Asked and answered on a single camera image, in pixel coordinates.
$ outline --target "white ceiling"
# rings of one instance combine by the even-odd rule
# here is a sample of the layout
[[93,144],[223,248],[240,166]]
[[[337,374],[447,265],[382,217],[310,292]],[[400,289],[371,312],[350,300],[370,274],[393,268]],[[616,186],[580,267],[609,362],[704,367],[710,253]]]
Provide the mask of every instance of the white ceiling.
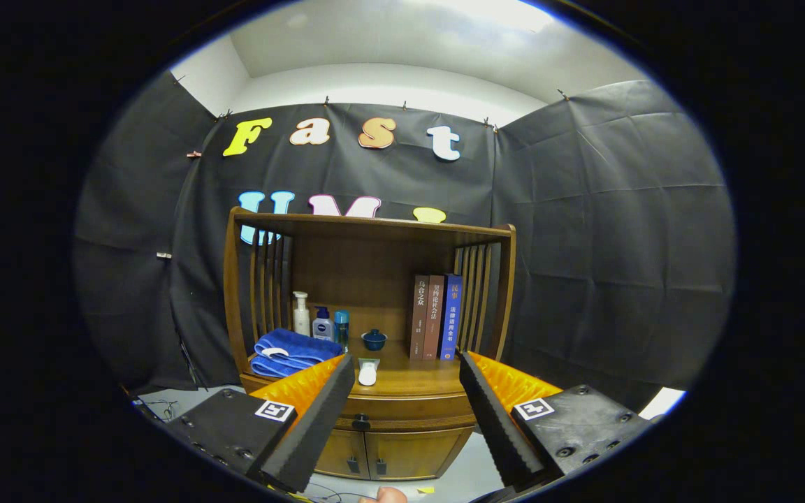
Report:
[[322,64],[409,64],[488,80],[547,103],[561,99],[557,89],[576,95],[648,79],[613,48],[562,20],[531,32],[456,8],[463,4],[303,0],[239,26],[231,39],[252,78]]

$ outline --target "wooden cabinet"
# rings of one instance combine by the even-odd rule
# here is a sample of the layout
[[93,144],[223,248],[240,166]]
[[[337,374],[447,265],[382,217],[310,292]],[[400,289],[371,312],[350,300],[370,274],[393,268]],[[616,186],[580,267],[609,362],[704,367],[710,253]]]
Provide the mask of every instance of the wooden cabinet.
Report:
[[336,477],[368,479],[365,437],[359,432],[334,430],[325,443],[316,470]]
[[[264,231],[265,239],[243,242],[243,226],[252,227],[253,236]],[[498,279],[490,272],[495,254]],[[311,319],[317,305],[332,312],[345,309],[349,351],[357,358],[380,359],[377,382],[362,386],[357,380],[352,386],[317,471],[371,480],[437,477],[456,458],[476,421],[459,382],[458,358],[409,359],[413,277],[460,274],[457,350],[498,359],[508,331],[514,256],[510,225],[261,214],[235,207],[226,229],[224,299],[242,385],[250,393],[275,382],[252,372],[256,354],[249,348],[275,328],[293,329],[291,292],[307,293]],[[495,289],[494,305],[490,289]],[[249,306],[244,316],[242,303]],[[380,351],[368,351],[360,338],[371,328],[388,337]],[[355,372],[358,378],[358,363]],[[367,427],[354,424],[358,414],[367,418]]]
[[439,477],[456,459],[473,430],[471,427],[410,433],[334,430],[316,471],[374,481]]
[[456,459],[473,430],[364,433],[371,479],[400,481],[439,477]]

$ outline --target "cable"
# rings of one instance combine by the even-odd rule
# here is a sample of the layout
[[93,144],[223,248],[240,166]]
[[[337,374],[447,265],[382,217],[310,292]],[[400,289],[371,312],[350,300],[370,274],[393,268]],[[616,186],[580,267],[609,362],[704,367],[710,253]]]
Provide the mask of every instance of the cable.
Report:
[[361,496],[361,497],[367,497],[369,500],[373,500],[373,499],[374,499],[374,497],[371,497],[371,496],[366,496],[366,495],[364,495],[364,494],[360,494],[360,493],[336,493],[336,494],[338,494],[338,496],[340,496],[341,494],[351,494],[352,496]]
[[332,497],[332,496],[341,497],[341,495],[340,495],[340,494],[338,494],[338,492],[337,492],[336,490],[333,490],[333,489],[331,489],[330,487],[325,487],[325,486],[323,486],[323,485],[321,485],[321,484],[316,484],[316,483],[310,483],[310,485],[314,485],[314,486],[316,486],[316,487],[320,487],[320,488],[322,488],[322,489],[324,489],[324,490],[329,490],[329,491],[331,491],[331,492],[333,493],[333,494],[329,494],[328,496],[325,496],[325,497]]
[[167,421],[172,421],[173,420],[173,404],[178,404],[179,401],[176,400],[176,401],[172,401],[172,402],[167,402],[166,400],[155,400],[153,402],[146,402],[144,400],[141,400],[141,403],[146,404],[146,405],[166,404],[166,408],[164,409],[164,416],[165,416]]

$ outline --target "book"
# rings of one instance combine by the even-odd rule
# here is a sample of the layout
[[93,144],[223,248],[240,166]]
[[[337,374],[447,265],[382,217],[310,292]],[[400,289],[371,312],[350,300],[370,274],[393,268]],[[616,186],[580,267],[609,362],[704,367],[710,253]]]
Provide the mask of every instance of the book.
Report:
[[459,321],[461,316],[461,276],[447,274],[447,289],[443,299],[443,325],[440,328],[439,360],[456,359]]
[[424,328],[428,317],[428,282],[430,277],[415,276],[415,296],[412,297],[412,322],[409,325],[409,359],[421,360],[424,353]]
[[428,314],[424,328],[424,351],[422,360],[437,360],[440,342],[440,324],[443,322],[443,287],[447,278],[431,274],[428,281]]

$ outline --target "brown book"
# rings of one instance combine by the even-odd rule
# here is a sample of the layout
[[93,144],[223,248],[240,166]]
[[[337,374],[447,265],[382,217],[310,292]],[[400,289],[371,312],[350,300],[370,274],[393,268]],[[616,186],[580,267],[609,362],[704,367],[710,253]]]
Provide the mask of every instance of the brown book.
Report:
[[422,360],[437,360],[437,346],[440,344],[440,325],[443,323],[443,288],[447,278],[430,275],[428,282],[427,327],[424,329],[424,351]]
[[428,282],[426,275],[415,276],[412,298],[412,322],[409,325],[409,359],[421,360],[424,353],[424,328],[428,317]]

